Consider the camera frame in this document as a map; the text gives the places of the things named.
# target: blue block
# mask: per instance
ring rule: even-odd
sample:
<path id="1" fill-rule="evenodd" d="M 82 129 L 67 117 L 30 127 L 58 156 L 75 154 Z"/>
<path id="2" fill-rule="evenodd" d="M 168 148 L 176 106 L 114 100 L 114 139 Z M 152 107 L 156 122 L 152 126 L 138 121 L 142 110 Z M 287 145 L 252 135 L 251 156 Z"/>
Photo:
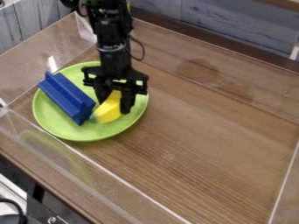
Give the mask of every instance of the blue block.
<path id="1" fill-rule="evenodd" d="M 62 73 L 52 75 L 47 72 L 39 88 L 78 125 L 90 119 L 96 103 Z"/>

